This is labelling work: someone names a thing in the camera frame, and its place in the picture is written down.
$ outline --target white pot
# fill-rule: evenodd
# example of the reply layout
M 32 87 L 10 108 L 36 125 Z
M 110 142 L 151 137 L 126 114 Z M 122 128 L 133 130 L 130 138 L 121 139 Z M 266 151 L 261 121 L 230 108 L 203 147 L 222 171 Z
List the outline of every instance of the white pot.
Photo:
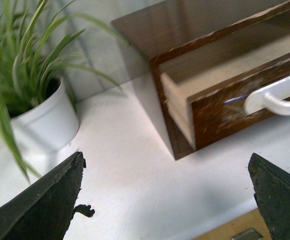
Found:
M 60 81 L 58 89 L 43 103 L 11 120 L 21 152 L 55 152 L 76 135 L 80 122 Z

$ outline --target black metal piece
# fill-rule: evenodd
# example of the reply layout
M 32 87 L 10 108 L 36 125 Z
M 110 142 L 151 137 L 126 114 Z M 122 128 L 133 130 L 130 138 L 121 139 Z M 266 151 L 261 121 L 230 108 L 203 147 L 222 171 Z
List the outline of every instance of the black metal piece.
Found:
M 83 154 L 76 152 L 0 207 L 0 240 L 62 240 L 85 166 Z
M 263 240 L 263 236 L 253 227 L 231 237 L 231 240 Z
M 272 239 L 290 240 L 290 174 L 255 153 L 248 170 Z

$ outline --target handle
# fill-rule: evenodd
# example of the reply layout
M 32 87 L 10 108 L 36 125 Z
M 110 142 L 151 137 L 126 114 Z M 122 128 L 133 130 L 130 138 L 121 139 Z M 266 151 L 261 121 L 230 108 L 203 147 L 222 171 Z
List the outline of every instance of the handle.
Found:
M 290 76 L 285 77 L 268 86 L 252 92 L 244 103 L 244 110 L 247 115 L 253 114 L 261 109 L 284 116 L 290 116 Z

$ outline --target drawer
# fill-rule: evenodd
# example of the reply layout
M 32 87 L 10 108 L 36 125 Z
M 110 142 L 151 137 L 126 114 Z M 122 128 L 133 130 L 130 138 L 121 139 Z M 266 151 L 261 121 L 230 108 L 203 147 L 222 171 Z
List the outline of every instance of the drawer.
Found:
M 168 113 L 194 150 L 274 113 L 248 114 L 247 97 L 290 76 L 290 10 L 159 66 Z

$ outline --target white table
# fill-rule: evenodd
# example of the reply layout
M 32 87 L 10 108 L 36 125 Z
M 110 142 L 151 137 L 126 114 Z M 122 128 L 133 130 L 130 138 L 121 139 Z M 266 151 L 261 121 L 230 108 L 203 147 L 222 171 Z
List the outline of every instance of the white table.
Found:
M 25 155 L 45 174 L 83 152 L 87 168 L 76 204 L 96 213 L 77 213 L 65 240 L 189 240 L 256 208 L 247 170 L 252 153 L 290 173 L 290 117 L 271 117 L 174 161 L 132 83 L 122 88 L 78 104 L 81 126 L 68 146 Z M 0 142 L 0 206 L 27 187 Z

